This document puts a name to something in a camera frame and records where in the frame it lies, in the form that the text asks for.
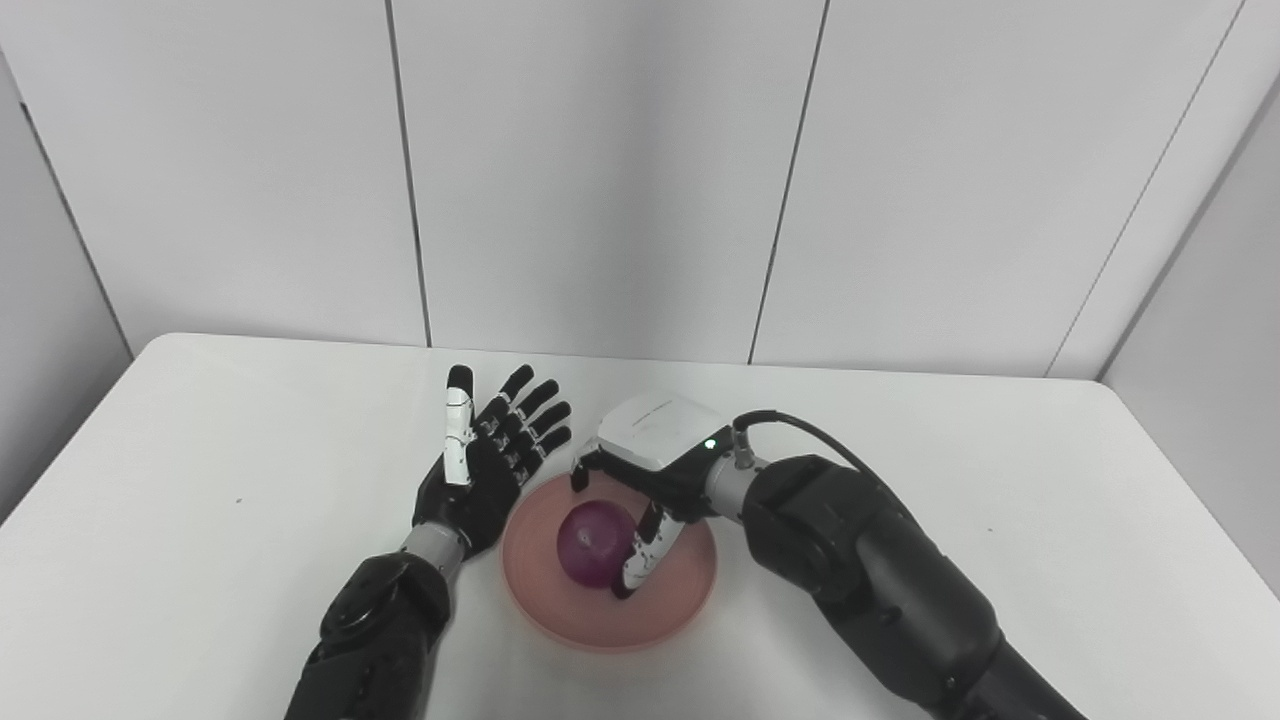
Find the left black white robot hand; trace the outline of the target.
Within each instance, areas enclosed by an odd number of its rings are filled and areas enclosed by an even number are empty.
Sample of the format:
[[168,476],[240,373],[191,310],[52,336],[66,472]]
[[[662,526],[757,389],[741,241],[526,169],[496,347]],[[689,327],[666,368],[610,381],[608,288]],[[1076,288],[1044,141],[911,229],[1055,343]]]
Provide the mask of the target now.
[[553,379],[524,364],[484,405],[472,369],[452,366],[445,384],[444,442],[420,483],[412,527],[451,530],[471,559],[502,536],[524,487],[572,438],[572,407]]

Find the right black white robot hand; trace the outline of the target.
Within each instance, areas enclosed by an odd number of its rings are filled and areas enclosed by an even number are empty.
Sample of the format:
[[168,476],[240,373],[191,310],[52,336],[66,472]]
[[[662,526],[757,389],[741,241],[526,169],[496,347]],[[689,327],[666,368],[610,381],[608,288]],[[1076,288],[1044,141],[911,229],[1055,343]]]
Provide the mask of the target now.
[[645,584],[685,527],[713,516],[707,483],[732,447],[722,415],[677,395],[640,395],[605,414],[575,455],[570,487],[584,492],[598,471],[646,500],[611,583],[616,598]]

